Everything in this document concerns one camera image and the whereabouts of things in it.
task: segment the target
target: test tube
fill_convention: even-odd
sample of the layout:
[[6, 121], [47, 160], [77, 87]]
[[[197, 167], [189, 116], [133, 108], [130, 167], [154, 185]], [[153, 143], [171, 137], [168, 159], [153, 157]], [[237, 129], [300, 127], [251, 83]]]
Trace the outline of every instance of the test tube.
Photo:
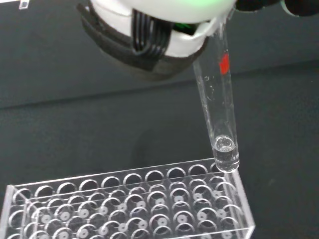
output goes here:
[[220, 171], [230, 173], [239, 166], [239, 154], [224, 23], [219, 23], [209, 41], [193, 67], [215, 164]]

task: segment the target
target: red label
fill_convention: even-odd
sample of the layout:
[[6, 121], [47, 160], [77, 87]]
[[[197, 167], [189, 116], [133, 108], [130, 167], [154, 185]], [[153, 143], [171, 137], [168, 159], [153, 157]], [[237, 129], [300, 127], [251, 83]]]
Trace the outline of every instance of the red label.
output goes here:
[[219, 62], [220, 72], [225, 75], [229, 71], [229, 54], [225, 53]]

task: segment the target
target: clear liquid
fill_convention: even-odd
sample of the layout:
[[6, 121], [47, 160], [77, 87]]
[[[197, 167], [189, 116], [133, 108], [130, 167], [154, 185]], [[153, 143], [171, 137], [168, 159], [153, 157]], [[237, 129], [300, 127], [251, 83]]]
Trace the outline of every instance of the clear liquid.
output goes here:
[[219, 135], [213, 144], [213, 154], [217, 168], [225, 173], [235, 171], [239, 166], [238, 146], [226, 136]]

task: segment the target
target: dark background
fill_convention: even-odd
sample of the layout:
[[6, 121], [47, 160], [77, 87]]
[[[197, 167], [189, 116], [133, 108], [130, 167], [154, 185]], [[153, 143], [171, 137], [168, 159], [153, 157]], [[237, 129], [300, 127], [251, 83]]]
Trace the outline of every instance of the dark background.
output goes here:
[[[192, 70], [156, 84], [122, 74], [85, 35], [77, 3], [0, 5], [0, 201], [7, 184], [212, 155]], [[276, 5], [228, 25], [255, 239], [319, 238], [318, 20]]]

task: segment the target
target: black cable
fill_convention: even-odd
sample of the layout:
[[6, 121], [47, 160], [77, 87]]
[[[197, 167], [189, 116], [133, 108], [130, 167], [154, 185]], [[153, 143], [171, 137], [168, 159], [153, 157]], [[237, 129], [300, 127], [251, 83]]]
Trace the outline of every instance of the black cable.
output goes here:
[[134, 10], [132, 18], [133, 53], [150, 59], [160, 59], [168, 48], [173, 27], [173, 22], [160, 20]]

